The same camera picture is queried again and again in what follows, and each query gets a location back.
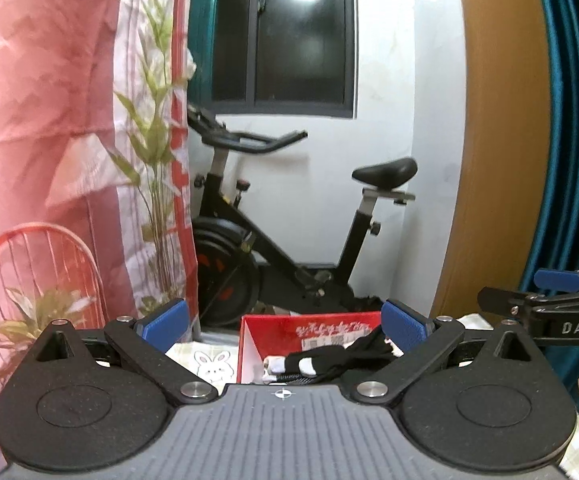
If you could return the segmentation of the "green checked bunny tablecloth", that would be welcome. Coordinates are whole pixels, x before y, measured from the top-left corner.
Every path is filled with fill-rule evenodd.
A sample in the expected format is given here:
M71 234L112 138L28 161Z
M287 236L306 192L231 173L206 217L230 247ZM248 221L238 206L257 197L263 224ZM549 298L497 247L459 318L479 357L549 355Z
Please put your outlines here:
M237 379L238 348L223 344L184 342L174 344L166 356L209 382L219 393Z

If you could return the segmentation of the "black white fabric item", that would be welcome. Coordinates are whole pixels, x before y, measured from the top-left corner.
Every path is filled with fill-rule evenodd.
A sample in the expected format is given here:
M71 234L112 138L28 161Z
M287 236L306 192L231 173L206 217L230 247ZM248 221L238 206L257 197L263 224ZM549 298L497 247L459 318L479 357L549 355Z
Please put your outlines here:
M381 326L352 344L328 344L288 356L267 356L263 360L264 384L330 384L354 382L395 362L395 348Z

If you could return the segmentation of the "red strawberry cardboard box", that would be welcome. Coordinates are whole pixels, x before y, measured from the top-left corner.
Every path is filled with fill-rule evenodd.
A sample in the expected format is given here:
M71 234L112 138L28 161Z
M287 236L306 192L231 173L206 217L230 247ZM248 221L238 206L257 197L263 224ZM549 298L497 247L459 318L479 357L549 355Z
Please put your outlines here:
M331 344L348 347L381 324L379 312L248 314L240 321L237 381L262 384L263 361Z

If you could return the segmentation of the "black exercise bike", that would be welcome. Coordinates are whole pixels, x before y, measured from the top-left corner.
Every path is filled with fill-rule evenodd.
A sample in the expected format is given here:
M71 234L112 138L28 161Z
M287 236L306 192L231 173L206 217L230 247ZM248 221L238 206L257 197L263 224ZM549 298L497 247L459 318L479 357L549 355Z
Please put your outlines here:
M298 219L299 210L270 198L260 210L265 222L254 221L242 208L249 190L246 179L234 183L234 193L224 191L227 159L232 154L270 156L306 140L305 130L283 136L265 136L232 130L216 115L195 103L187 105L187 122L213 155L209 169L198 174L194 188L201 192L193 220L198 276L198 316L202 325L222 330L235 328L259 306L296 314L361 313L381 310L382 299L360 296L351 278L365 239L381 232L374 218L378 200L405 206L414 194L405 191L419 171L412 157L360 167L351 177L362 186L361 202L335 262L322 258L295 259L276 242L307 242Z

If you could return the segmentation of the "red floral curtain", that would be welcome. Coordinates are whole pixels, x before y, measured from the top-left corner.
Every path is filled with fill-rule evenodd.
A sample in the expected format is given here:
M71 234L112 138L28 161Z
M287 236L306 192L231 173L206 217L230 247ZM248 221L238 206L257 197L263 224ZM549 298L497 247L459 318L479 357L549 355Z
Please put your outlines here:
M99 328L174 298L198 307L189 13L0 0L0 392L55 318Z

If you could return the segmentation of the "dark framed window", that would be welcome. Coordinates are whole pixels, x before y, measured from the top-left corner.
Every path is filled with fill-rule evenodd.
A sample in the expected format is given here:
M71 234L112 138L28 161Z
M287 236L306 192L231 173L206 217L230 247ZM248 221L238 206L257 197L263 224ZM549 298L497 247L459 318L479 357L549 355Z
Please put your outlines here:
M216 114L355 114L355 0L190 0L188 97Z

